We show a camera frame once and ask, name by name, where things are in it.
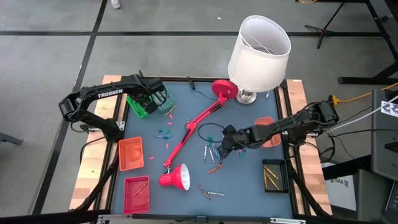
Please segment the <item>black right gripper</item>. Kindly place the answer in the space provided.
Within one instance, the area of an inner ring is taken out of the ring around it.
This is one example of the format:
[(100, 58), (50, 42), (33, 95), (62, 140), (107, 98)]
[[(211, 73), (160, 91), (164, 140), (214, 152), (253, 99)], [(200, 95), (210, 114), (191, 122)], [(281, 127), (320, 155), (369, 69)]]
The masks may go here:
[(241, 149), (244, 147), (251, 147), (253, 144), (248, 129), (236, 130), (232, 125), (228, 125), (222, 130), (222, 133), (223, 140), (221, 145), (217, 148), (218, 154), (222, 159), (227, 158), (229, 155), (228, 149)]

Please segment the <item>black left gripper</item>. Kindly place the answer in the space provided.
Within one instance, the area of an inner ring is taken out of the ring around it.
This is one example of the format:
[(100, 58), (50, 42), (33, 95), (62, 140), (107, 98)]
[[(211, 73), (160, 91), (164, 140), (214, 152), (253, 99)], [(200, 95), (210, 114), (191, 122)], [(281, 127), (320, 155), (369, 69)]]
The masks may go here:
[(148, 81), (145, 78), (139, 77), (137, 82), (141, 84), (142, 87), (133, 94), (133, 100), (143, 103), (148, 100), (149, 97), (153, 99), (153, 101), (144, 108), (147, 114), (151, 114), (157, 109), (156, 103), (165, 103), (165, 86), (161, 79), (155, 78)]

